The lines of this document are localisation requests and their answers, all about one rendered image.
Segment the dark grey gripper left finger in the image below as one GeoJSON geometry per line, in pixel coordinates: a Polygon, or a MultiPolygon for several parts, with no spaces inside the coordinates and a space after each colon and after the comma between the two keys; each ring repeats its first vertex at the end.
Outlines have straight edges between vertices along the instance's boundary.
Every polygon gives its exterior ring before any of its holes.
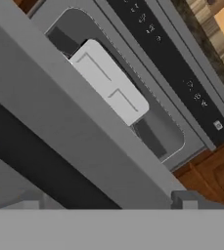
{"type": "Polygon", "coordinates": [[[49,196],[41,191],[29,190],[23,192],[11,201],[5,202],[2,209],[45,209],[49,196]]]}

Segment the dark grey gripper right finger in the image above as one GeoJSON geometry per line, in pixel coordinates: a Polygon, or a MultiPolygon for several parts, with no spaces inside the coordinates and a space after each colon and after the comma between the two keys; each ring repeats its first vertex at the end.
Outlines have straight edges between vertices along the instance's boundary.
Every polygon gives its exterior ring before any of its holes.
{"type": "Polygon", "coordinates": [[[210,201],[193,190],[171,192],[172,209],[224,209],[224,204],[210,201]]]}

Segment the brown wooden cupboard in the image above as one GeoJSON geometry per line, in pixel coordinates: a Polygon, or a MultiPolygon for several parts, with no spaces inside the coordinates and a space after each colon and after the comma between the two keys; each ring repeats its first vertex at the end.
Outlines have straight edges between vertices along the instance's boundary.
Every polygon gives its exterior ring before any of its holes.
{"type": "Polygon", "coordinates": [[[30,11],[38,7],[45,0],[13,0],[16,5],[25,13],[28,14],[30,11]]]}
{"type": "Polygon", "coordinates": [[[203,149],[172,173],[186,189],[224,204],[224,145],[215,151],[203,149]]]}

